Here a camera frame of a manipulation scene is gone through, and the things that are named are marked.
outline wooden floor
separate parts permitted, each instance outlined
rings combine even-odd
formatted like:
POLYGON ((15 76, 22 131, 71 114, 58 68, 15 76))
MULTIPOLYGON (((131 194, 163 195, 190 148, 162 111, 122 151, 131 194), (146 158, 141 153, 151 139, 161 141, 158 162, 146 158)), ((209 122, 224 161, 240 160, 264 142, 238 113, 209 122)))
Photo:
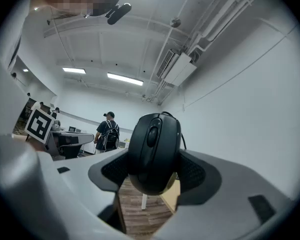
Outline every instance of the wooden floor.
POLYGON ((128 236, 136 240, 150 239, 172 213, 160 196, 148 196, 146 209, 141 210, 142 193, 127 178, 119 190, 121 209, 128 236))

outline black t-shirt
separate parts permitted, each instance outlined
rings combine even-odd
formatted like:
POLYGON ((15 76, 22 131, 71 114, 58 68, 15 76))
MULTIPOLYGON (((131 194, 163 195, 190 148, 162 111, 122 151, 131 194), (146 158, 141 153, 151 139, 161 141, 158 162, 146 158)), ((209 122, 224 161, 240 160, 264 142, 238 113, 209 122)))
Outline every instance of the black t-shirt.
MULTIPOLYGON (((110 123, 111 123, 112 128, 116 127, 116 122, 115 121, 111 120, 110 123)), ((107 121, 103 121, 102 123, 99 124, 99 126, 98 126, 98 128, 96 130, 97 130, 97 132, 100 133, 100 135, 103 135, 107 131, 110 130, 110 127, 107 124, 107 121)), ((102 142, 103 142, 103 140, 102 140, 102 138, 100 136, 99 139, 98 139, 98 141, 96 142, 96 145, 95 145, 95 148, 97 150, 104 150, 105 149, 104 146, 103 146, 103 144, 102 144, 102 142)))

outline mouse cable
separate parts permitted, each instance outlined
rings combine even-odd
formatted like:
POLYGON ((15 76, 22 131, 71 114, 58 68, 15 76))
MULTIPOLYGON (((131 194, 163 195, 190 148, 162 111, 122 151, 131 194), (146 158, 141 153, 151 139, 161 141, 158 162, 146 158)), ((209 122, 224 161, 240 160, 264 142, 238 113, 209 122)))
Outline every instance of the mouse cable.
MULTIPOLYGON (((172 114, 170 114, 169 112, 167 111, 163 111, 161 114, 166 114, 168 116, 171 116, 173 118, 175 118, 172 114)), ((181 138, 182 138, 182 141, 183 141, 183 146, 184 146, 184 149, 186 150, 187 149, 187 146, 186 146, 186 142, 185 142, 185 138, 184 138, 184 135, 181 133, 181 138)))

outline white stand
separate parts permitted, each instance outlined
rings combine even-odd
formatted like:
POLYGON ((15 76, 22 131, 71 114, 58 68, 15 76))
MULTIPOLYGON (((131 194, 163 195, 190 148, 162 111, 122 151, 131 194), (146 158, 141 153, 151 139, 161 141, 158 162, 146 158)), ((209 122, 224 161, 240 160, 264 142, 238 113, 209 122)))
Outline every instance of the white stand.
POLYGON ((147 198, 148 196, 146 194, 142 195, 142 204, 141 204, 141 209, 145 210, 146 209, 146 205, 147 205, 147 198))

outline mouse scroll wheel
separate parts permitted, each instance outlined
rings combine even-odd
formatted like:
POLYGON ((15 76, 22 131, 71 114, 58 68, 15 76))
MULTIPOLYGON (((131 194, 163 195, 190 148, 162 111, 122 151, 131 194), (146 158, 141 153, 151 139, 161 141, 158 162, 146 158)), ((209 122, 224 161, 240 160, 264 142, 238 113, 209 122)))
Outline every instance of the mouse scroll wheel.
POLYGON ((157 135, 158 135, 158 128, 157 127, 151 128, 147 140, 147 144, 150 148, 152 148, 156 144, 157 135))

